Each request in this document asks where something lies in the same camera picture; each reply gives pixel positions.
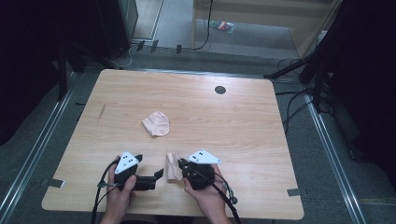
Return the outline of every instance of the metal frame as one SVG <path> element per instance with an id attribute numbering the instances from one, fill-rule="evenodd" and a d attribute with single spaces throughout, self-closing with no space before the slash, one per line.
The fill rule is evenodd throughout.
<path id="1" fill-rule="evenodd" d="M 61 101 L 58 101 L 52 110 L 52 113 L 49 116 L 43 130 L 38 136 L 35 144 L 33 145 L 25 163 L 23 164 L 20 172 L 16 176 L 14 182 L 11 184 L 9 189 L 7 190 L 6 197 L 2 201 L 0 206 L 0 223 L 8 223 L 9 218 L 12 215 L 12 212 L 15 209 L 20 197 L 25 190 L 30 177 L 32 176 L 38 161 L 41 158 L 41 155 L 44 152 L 44 149 L 47 146 L 50 137 L 52 136 L 53 131 L 58 124 L 60 117 L 62 116 L 67 103 L 69 102 L 70 96 L 75 86 L 75 82 L 77 79 L 77 74 L 72 73 L 70 76 L 70 88 L 67 93 L 64 95 L 64 98 Z"/>
<path id="2" fill-rule="evenodd" d="M 307 103 L 312 102 L 312 97 L 306 95 L 305 101 Z M 349 183 L 346 173 L 344 172 L 343 165 L 338 159 L 337 153 L 335 151 L 334 145 L 332 144 L 332 139 L 327 132 L 326 125 L 323 122 L 322 116 L 316 112 L 316 109 L 312 104 L 309 104 L 309 112 L 311 114 L 312 120 L 318 130 L 318 135 L 326 151 L 327 158 L 332 167 L 335 179 L 338 183 L 338 187 L 341 190 L 344 201 L 346 203 L 346 208 L 349 211 L 350 217 L 355 224 L 367 223 L 363 212 L 361 211 L 361 206 L 358 198 L 352 186 Z"/>

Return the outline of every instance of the table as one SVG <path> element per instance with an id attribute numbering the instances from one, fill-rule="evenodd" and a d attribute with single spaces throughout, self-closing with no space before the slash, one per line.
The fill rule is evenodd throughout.
<path id="1" fill-rule="evenodd" d="M 290 28 L 290 37 L 303 58 L 320 33 L 332 24 L 341 0 L 216 0 L 211 20 Z M 208 18 L 210 0 L 194 0 L 191 47 L 195 47 L 195 20 Z"/>
<path id="2" fill-rule="evenodd" d="M 217 94 L 217 86 L 226 92 Z M 141 120 L 157 110 L 171 128 L 152 138 Z M 300 196 L 287 192 L 298 187 L 269 80 L 121 70 L 100 74 L 54 175 L 65 185 L 48 188 L 42 206 L 91 211 L 103 171 L 125 150 L 143 154 L 139 175 L 153 175 L 165 168 L 167 153 L 187 158 L 201 148 L 222 159 L 241 218 L 303 217 Z M 128 213 L 202 216 L 183 183 L 165 176 L 155 190 L 136 194 Z M 98 211 L 105 208 L 102 201 Z"/>

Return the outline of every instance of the controller cable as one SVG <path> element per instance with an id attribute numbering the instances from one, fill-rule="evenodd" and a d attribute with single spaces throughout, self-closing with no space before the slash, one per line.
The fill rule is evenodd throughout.
<path id="1" fill-rule="evenodd" d="M 102 178 L 101 178 L 100 182 L 99 182 L 98 185 L 97 185 L 97 186 L 98 186 L 98 190 L 97 190 L 97 192 L 96 192 L 95 204 L 94 204 L 93 209 L 92 209 L 91 224 L 95 224 L 95 222 L 96 222 L 96 212 L 97 212 L 99 203 L 102 201 L 102 199 L 105 198 L 105 196 L 107 196 L 108 193 L 110 193 L 111 191 L 113 191 L 114 189 L 116 189 L 117 186 L 118 186 L 118 184 L 108 184 L 108 183 L 106 183 L 106 182 L 105 182 L 105 177 L 106 177 L 106 174 L 107 174 L 108 170 L 110 169 L 110 167 L 111 167 L 112 165 L 114 165 L 114 164 L 119 163 L 119 161 L 120 161 L 120 158 L 118 158 L 118 159 L 116 159 L 115 161 L 111 162 L 111 163 L 107 166 L 107 168 L 106 168 L 105 171 L 103 172 L 103 175 L 102 175 Z M 108 191 L 104 196 L 102 196 L 102 198 L 99 200 L 100 190 L 101 190 L 102 188 L 104 188 L 104 187 L 113 187 L 113 189 L 109 190 L 109 191 Z"/>
<path id="2" fill-rule="evenodd" d="M 224 192 L 223 192 L 221 189 L 219 189 L 218 186 L 216 186 L 216 185 L 214 184 L 214 182 L 208 180 L 203 174 L 201 174 L 200 172 L 198 172 L 198 171 L 196 171 L 196 170 L 193 170 L 193 169 L 191 169 L 191 168 L 188 168 L 188 167 L 186 167 L 186 169 L 187 169 L 187 171 L 190 172 L 190 173 L 196 173 L 196 174 L 198 174 L 198 175 L 199 175 L 201 178 L 203 178 L 207 183 L 209 183 L 215 190 L 217 190 L 218 193 L 219 193 L 219 195 L 221 196 L 221 198 L 224 200 L 225 203 L 227 203 L 228 207 L 229 207 L 230 210 L 233 212 L 233 217 L 235 218 L 236 223 L 237 223 L 237 224 L 241 224 L 241 219 L 240 219 L 239 216 L 238 216 L 238 213 L 237 213 L 237 211 L 236 211 L 236 208 L 233 206 L 233 203 L 236 203 L 237 200 L 236 200 L 236 198 L 233 196 L 233 191 L 232 191 L 231 188 L 229 187 L 227 181 L 225 181 L 225 179 L 224 179 L 222 176 L 220 176 L 220 175 L 214 173 L 215 175 L 219 176 L 219 177 L 224 181 L 225 186 L 227 186 L 227 187 L 225 187 L 225 188 L 230 192 L 230 197 L 231 197 L 230 199 L 224 194 Z"/>

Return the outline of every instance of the black stand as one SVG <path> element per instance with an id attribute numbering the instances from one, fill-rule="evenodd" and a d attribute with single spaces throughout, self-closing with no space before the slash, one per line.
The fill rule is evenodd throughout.
<path id="1" fill-rule="evenodd" d="M 90 50 L 82 47 L 81 45 L 68 42 L 66 44 L 62 44 L 59 48 L 58 54 L 58 69 L 59 69 L 59 96 L 58 101 L 64 98 L 64 95 L 67 92 L 67 72 L 66 72 L 66 58 L 70 62 L 73 70 L 75 72 L 84 72 L 85 63 L 79 56 L 79 54 L 84 54 L 99 64 L 108 69 L 115 69 L 114 65 L 92 53 Z"/>
<path id="2" fill-rule="evenodd" d="M 348 25 L 345 25 L 344 21 L 348 20 L 350 11 L 355 3 L 344 1 L 339 8 L 339 12 L 335 17 L 335 20 L 330 27 L 327 34 L 324 36 L 322 41 L 316 46 L 315 50 L 303 59 L 293 63 L 282 70 L 279 70 L 271 75 L 264 75 L 264 78 L 278 78 L 286 75 L 301 66 L 306 65 L 303 72 L 299 76 L 299 80 L 302 84 L 307 84 L 316 74 L 317 79 L 315 81 L 314 99 L 313 105 L 318 113 L 320 113 L 320 92 L 322 79 L 328 73 L 328 69 L 332 64 L 333 56 L 335 55 L 338 46 L 343 42 L 343 32 L 348 30 Z"/>

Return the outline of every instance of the black circle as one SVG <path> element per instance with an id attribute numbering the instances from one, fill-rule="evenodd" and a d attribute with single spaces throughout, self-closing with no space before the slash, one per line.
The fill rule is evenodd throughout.
<path id="1" fill-rule="evenodd" d="M 222 87 L 222 86 L 217 86 L 217 87 L 215 88 L 215 92 L 216 92 L 217 94 L 224 94 L 224 93 L 225 93 L 225 88 Z"/>

